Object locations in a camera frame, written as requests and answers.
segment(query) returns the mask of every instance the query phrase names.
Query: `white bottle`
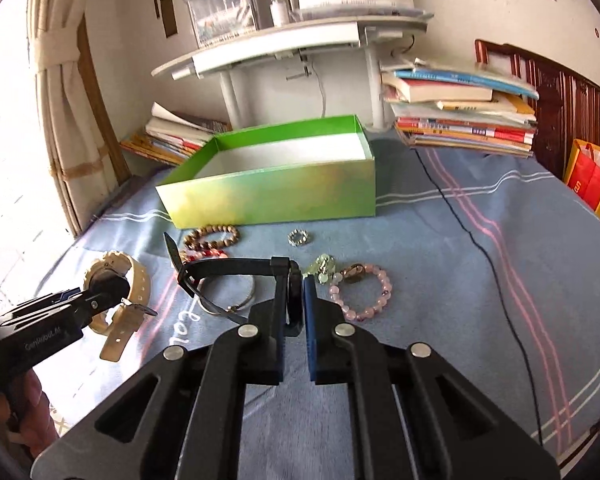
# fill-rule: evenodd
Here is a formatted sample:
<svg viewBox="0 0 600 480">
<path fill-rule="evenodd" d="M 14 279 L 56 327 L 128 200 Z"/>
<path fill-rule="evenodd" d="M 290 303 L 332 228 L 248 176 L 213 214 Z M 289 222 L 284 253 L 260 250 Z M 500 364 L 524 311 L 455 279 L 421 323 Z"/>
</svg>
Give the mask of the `white bottle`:
<svg viewBox="0 0 600 480">
<path fill-rule="evenodd" d="M 289 12 L 286 9 L 285 0 L 271 0 L 271 17 L 273 18 L 274 27 L 288 25 Z"/>
</svg>

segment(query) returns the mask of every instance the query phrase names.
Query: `shelf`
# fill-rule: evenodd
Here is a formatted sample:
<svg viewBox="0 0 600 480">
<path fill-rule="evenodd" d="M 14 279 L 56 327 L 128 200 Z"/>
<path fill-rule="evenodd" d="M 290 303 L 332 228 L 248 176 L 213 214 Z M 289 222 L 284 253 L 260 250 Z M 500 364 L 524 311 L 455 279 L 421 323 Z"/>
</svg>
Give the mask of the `shelf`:
<svg viewBox="0 0 600 480">
<path fill-rule="evenodd" d="M 196 73 L 198 77 L 231 69 L 240 63 L 266 57 L 288 57 L 300 50 L 327 46 L 367 46 L 397 39 L 404 32 L 427 31 L 431 15 L 358 16 L 325 18 L 272 27 L 200 48 L 173 59 L 152 71 L 153 76 L 171 73 L 174 79 Z"/>
</svg>

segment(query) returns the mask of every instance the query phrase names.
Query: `beige watch strap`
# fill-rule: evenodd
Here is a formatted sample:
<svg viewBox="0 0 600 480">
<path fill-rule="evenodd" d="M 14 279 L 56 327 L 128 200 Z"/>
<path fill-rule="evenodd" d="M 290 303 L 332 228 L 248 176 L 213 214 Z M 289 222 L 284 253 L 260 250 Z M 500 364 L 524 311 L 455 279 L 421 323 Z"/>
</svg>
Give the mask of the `beige watch strap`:
<svg viewBox="0 0 600 480">
<path fill-rule="evenodd" d="M 100 358 L 117 362 L 129 339 L 144 321 L 144 311 L 137 305 L 147 306 L 151 297 L 151 280 L 144 265 L 137 260 L 119 251 L 109 251 L 91 264 L 84 275 L 83 290 L 89 288 L 93 277 L 104 269 L 111 269 L 121 276 L 131 270 L 131 290 L 126 300 L 116 309 L 111 323 L 107 323 L 107 313 L 101 312 L 91 319 L 89 325 L 95 333 L 107 336 Z"/>
</svg>

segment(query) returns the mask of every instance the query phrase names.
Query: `white wall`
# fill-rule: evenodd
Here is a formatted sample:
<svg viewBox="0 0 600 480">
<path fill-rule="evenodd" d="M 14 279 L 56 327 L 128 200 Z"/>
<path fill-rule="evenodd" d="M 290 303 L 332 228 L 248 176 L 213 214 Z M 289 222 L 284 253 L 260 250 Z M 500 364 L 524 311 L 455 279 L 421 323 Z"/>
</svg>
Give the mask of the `white wall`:
<svg viewBox="0 0 600 480">
<path fill-rule="evenodd" d="M 600 85 L 600 15 L 590 0 L 414 0 L 436 16 L 413 53 L 475 60 L 474 40 L 511 43 L 560 62 Z M 152 69 L 193 50 L 196 41 L 186 4 L 174 0 L 178 34 L 165 38 L 153 0 L 90 0 L 87 20 L 98 81 L 119 138 L 141 126 L 155 100 L 167 108 L 216 119 L 227 114 L 217 76 L 205 80 L 152 78 Z M 327 115 L 357 113 L 371 120 L 366 67 L 361 52 L 315 56 L 324 83 Z M 254 124 L 320 115 L 315 76 L 298 59 L 234 71 L 238 100 Z"/>
</svg>

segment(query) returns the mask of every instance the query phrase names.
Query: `brown beaded bracelet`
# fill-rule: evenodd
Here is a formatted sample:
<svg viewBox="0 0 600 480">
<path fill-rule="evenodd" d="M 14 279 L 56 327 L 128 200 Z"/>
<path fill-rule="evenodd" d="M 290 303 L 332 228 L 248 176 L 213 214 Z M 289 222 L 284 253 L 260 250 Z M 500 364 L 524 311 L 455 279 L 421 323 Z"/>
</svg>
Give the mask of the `brown beaded bracelet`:
<svg viewBox="0 0 600 480">
<path fill-rule="evenodd" d="M 226 240 L 211 240 L 209 242 L 201 242 L 200 238 L 211 233 L 225 232 L 231 236 Z M 235 244 L 240 239 L 240 233 L 232 225 L 207 225 L 193 229 L 190 234 L 184 237 L 184 245 L 192 251 L 209 251 L 211 249 L 222 249 Z"/>
</svg>

